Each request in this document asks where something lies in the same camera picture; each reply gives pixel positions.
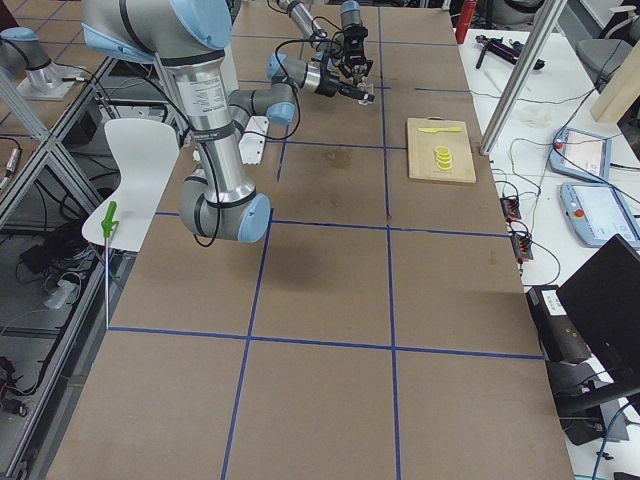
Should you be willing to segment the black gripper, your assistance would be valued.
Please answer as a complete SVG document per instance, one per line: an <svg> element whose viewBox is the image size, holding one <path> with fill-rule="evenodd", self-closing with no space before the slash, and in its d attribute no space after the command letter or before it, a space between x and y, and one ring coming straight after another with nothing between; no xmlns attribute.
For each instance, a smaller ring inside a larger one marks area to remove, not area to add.
<svg viewBox="0 0 640 480"><path fill-rule="evenodd" d="M368 77L374 61L365 55L365 39L368 36L366 27L343 28L343 64L363 65L363 77Z"/></svg>
<svg viewBox="0 0 640 480"><path fill-rule="evenodd" d="M337 67L345 79L353 78L352 68L341 60ZM342 84L338 75L329 70L320 71L320 80L315 89L315 93L326 97L334 97L337 93L349 98L364 98L365 92L359 88Z"/></svg>

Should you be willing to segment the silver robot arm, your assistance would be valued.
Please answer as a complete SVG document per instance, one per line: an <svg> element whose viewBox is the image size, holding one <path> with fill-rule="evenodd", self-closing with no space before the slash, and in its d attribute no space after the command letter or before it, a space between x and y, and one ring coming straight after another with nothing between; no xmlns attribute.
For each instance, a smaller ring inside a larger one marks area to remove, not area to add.
<svg viewBox="0 0 640 480"><path fill-rule="evenodd" d="M272 124L293 122L298 93L307 89L371 102L364 81L372 60L364 51L368 30L356 1L340 7L341 24L330 37L300 1L279 7L317 52L307 63L271 55L268 89L225 88L222 65L232 34L225 1L86 1L86 44L110 57L139 64L160 62L173 77L185 120L200 153L200 165L184 182L179 215L191 233L210 240L253 243L265 234L269 198L244 171L239 142L253 116Z"/></svg>
<svg viewBox="0 0 640 480"><path fill-rule="evenodd" d="M278 7L294 21L316 54L314 62L336 67L342 76L357 86L368 77L373 61L365 53L368 29L364 26L357 1L345 1L340 7L340 25L329 34L302 1L277 1Z"/></svg>

